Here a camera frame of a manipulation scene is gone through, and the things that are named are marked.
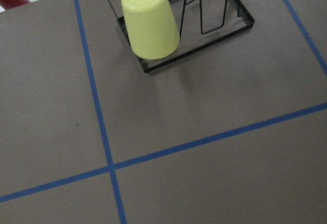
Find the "yellow plastic cup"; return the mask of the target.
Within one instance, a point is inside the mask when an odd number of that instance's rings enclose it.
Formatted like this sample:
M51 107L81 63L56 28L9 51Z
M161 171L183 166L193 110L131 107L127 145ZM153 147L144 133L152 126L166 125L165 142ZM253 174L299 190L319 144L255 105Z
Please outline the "yellow plastic cup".
M125 25L134 54L158 60L179 46L177 29L169 0L121 0Z

